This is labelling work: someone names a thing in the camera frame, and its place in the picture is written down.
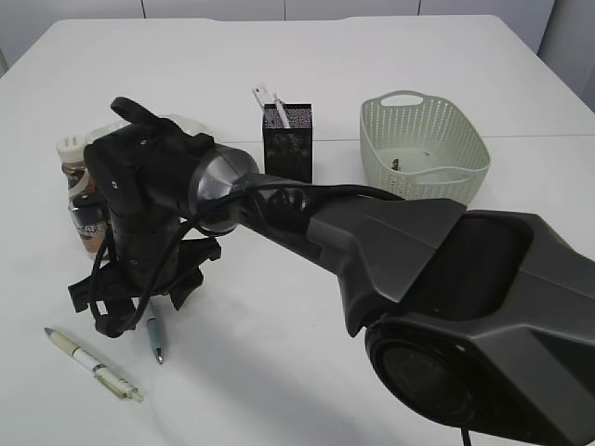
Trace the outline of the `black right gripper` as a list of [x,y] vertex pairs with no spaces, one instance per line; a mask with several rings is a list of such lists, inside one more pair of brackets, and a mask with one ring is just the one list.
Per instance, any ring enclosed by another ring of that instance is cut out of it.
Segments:
[[[68,287],[77,313],[89,309],[95,319],[95,329],[102,335],[117,338],[125,331],[134,330],[132,322],[137,313],[133,300],[139,298],[151,278],[166,240],[153,242],[136,239],[133,254],[110,254],[110,262],[99,268],[95,279],[86,277]],[[220,258],[221,248],[214,238],[183,240],[167,258],[164,270],[154,285],[152,295],[168,295],[176,311],[188,296],[203,284],[200,266],[206,261]],[[98,302],[105,305],[100,313]]]

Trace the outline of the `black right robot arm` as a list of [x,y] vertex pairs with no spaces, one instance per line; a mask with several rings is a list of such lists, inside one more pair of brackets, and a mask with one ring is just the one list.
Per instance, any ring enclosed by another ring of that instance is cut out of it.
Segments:
[[152,295],[180,306],[241,225],[337,277],[348,333],[416,413],[537,445],[594,440],[594,263],[542,217],[285,182],[244,151],[145,125],[84,159],[110,261],[71,292],[103,335],[132,329]]

